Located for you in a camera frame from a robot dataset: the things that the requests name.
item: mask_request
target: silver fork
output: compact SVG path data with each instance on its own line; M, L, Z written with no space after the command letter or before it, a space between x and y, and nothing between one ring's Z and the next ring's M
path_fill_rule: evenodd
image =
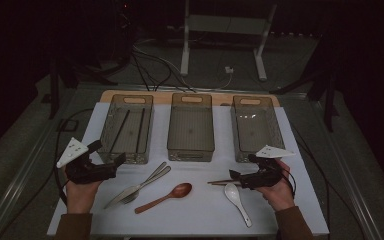
M170 166L167 166L165 167L162 171L161 169L166 165L166 162L163 162L146 180L145 182L141 183L140 184L140 188L135 191L134 193L130 194L129 196L125 197L124 199L122 199L120 202L123 203L123 204L126 204L126 203L129 203L133 200L135 200L138 196L139 196L139 190L143 187L145 187L146 185L150 184L151 182L159 179L160 177L166 175L170 170L171 170L171 167Z

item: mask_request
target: hand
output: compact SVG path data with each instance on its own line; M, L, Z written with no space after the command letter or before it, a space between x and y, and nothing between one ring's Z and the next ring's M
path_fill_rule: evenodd
M288 179L289 166L278 159L276 159L276 161L284 169L282 174ZM263 198L268 200L270 206L272 206L276 212L295 206L292 191L286 179L282 178L272 187L259 187L255 189L263 194Z
M95 195L102 181L88 184L75 184L67 182L67 213L89 213L92 209Z

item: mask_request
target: sleeve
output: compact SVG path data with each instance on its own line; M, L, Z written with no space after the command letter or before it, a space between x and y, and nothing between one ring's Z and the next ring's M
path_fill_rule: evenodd
M89 239L92 214L63 214L58 224L55 240Z
M278 211L275 214L282 240L314 239L297 206Z

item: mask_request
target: utensil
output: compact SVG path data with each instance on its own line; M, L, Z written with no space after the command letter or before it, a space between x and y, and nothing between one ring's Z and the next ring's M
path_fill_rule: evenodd
M136 208L135 213L139 214L141 212L144 212L144 211L156 206L157 204L159 204L162 201L167 200L169 198L183 198L186 195L188 195L191 190L192 190L192 184L181 183L181 184L177 185L176 187L174 187L173 190L171 190L171 192L169 194L167 194L166 196L159 198L155 201L152 201L148 204L145 204L141 207Z
M161 170L167 163L163 162L160 164L160 166L146 179L143 183L136 185L136 186L131 186L126 189L124 189L120 194L118 194L116 197L114 197L108 204L104 207L104 209L117 204L120 201L123 201L123 199L129 198L128 201L126 200L125 203L131 202L134 199L139 196L139 190L148 185L149 183L157 180L158 178L164 176L167 174L170 170L171 167L167 166L163 170Z
M226 194L226 197L230 200L230 202L232 202L233 205L235 205L239 209L239 211L241 212L245 220L246 226L251 227L252 226L251 219L248 217L248 214L246 213L244 207L242 206L241 198L239 196L239 191L238 191L238 188L235 186L235 184L232 184L232 183L226 184L226 186L224 187L224 194Z

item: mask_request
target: metal stand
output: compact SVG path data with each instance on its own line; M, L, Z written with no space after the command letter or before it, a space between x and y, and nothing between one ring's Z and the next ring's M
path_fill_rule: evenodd
M267 19L259 18L238 18L238 17L221 17L221 16L204 16L189 14L189 0L186 0L185 6L185 32L183 41L182 64L180 74L188 75L189 68L189 32L205 31L220 33L239 33L261 35L261 42L258 48L254 49L255 64L258 71L258 79L267 80L266 70L262 60L262 52L270 32L271 23L277 5L272 5Z

